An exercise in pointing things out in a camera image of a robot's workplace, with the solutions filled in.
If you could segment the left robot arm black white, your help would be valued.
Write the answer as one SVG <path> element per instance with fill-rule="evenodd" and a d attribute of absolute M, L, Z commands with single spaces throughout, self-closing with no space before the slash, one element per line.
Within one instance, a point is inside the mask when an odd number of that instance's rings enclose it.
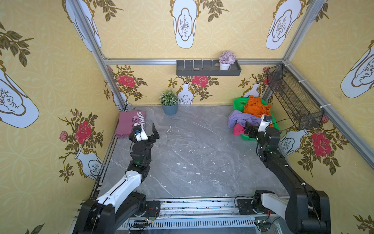
<path fill-rule="evenodd" d="M 74 234 L 114 234 L 132 215 L 145 212 L 146 196 L 134 190 L 151 169 L 151 148 L 160 138 L 155 125 L 152 131 L 147 135 L 141 124 L 134 125 L 129 135 L 131 160 L 124 176 L 104 195 L 83 203 Z"/>

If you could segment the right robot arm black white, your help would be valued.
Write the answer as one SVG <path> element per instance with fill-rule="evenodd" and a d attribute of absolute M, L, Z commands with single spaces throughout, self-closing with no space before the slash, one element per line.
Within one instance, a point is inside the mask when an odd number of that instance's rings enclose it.
<path fill-rule="evenodd" d="M 286 222 L 294 234 L 329 234 L 331 216 L 329 197 L 307 184 L 287 163 L 278 150 L 281 131 L 274 127 L 253 126 L 245 123 L 244 134 L 257 141 L 256 154 L 287 190 L 283 199 L 269 190 L 256 190 L 251 202 L 258 215 L 273 211 Z"/>

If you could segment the purple t-shirt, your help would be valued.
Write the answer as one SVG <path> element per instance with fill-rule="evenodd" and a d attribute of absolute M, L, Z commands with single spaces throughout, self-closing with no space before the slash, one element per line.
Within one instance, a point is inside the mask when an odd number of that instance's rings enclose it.
<path fill-rule="evenodd" d="M 236 124 L 245 127 L 245 123 L 249 122 L 252 126 L 260 126 L 261 119 L 251 114 L 243 113 L 239 110 L 234 110 L 228 117 L 228 128 L 233 128 Z"/>

